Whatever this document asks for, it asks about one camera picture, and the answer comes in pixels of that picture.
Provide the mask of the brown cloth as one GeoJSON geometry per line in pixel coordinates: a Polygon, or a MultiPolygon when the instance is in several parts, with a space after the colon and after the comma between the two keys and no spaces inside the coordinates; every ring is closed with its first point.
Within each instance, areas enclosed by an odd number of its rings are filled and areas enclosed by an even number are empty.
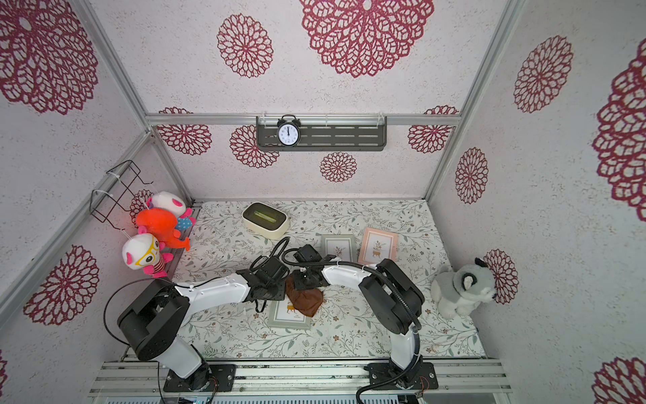
{"type": "Polygon", "coordinates": [[[313,317],[324,301],[323,292],[318,289],[304,291],[295,289],[292,277],[285,282],[285,293],[294,309],[307,317],[313,317]]]}

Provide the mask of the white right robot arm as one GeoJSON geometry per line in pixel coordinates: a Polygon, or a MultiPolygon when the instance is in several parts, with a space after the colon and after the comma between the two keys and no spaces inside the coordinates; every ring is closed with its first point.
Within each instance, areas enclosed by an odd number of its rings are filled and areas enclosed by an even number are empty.
{"type": "Polygon", "coordinates": [[[337,285],[360,292],[390,334],[390,363],[396,373],[410,372],[421,361],[419,317],[426,299],[395,261],[360,264],[338,257],[324,259],[309,244],[282,252],[280,259],[298,268],[307,286],[337,285]]]}

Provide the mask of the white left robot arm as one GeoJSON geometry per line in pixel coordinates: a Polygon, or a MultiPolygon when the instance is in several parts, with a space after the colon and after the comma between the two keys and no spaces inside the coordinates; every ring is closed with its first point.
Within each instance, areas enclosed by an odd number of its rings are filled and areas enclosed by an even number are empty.
{"type": "Polygon", "coordinates": [[[227,304],[281,301],[289,269],[276,257],[254,269],[244,269],[201,284],[175,284],[153,279],[121,313],[117,325],[141,361],[154,360],[183,380],[200,385],[210,367],[179,330],[196,313],[227,304]]]}

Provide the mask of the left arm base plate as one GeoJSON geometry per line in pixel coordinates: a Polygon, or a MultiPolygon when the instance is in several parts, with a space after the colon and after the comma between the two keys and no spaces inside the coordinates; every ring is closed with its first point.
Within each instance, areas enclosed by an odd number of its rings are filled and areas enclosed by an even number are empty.
{"type": "Polygon", "coordinates": [[[230,392],[236,377],[235,365],[202,365],[193,375],[183,379],[170,370],[164,392],[230,392]]]}

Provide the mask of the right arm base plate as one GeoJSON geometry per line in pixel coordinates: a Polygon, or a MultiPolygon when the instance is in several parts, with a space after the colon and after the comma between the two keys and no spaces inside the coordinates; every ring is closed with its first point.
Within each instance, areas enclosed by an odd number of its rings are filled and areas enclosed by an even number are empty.
{"type": "Polygon", "coordinates": [[[439,388],[433,364],[424,359],[405,374],[391,362],[369,363],[364,369],[373,390],[427,391],[439,388]]]}

